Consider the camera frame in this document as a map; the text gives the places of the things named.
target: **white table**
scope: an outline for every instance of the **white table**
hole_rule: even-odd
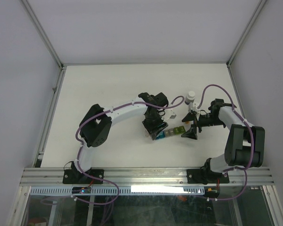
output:
[[[80,143],[75,132],[93,104],[116,106],[142,92],[163,92],[171,102],[191,90],[199,103],[203,89],[213,83],[224,87],[238,106],[225,64],[68,66],[41,167],[63,167],[76,158]],[[208,110],[215,98],[229,102],[222,90],[211,87],[202,109]],[[167,121],[169,128],[183,125],[187,105],[175,113],[177,117]],[[198,140],[178,135],[152,141],[144,135],[143,120],[140,116],[113,126],[107,141],[94,149],[92,166],[198,167],[224,153],[229,130],[222,126],[203,128]]]

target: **white wall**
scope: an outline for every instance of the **white wall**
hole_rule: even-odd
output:
[[[18,0],[0,0],[0,226],[32,163],[58,68]]]
[[[63,63],[225,63],[259,0],[28,0]]]
[[[232,67],[247,118],[266,130],[265,165],[283,204],[283,0],[268,2]]]

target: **glass panel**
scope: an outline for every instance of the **glass panel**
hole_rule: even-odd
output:
[[[220,197],[239,187],[221,187]],[[110,196],[80,196],[107,202]],[[192,195],[124,195],[109,205],[89,205],[71,197],[30,196],[29,226],[272,226],[260,188],[246,191],[235,201],[207,201]]]

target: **perforated metal strip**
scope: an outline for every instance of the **perforated metal strip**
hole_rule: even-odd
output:
[[[130,186],[120,186],[119,195],[174,195],[173,193],[151,193],[151,192],[131,192]],[[204,187],[202,186],[184,186],[183,190],[188,193],[176,193],[176,195],[204,195]],[[71,195],[71,186],[57,186],[46,187],[36,186],[32,187],[30,195],[46,195],[46,196],[66,196]],[[110,186],[94,186],[89,194],[75,194],[79,195],[116,195],[117,189]]]

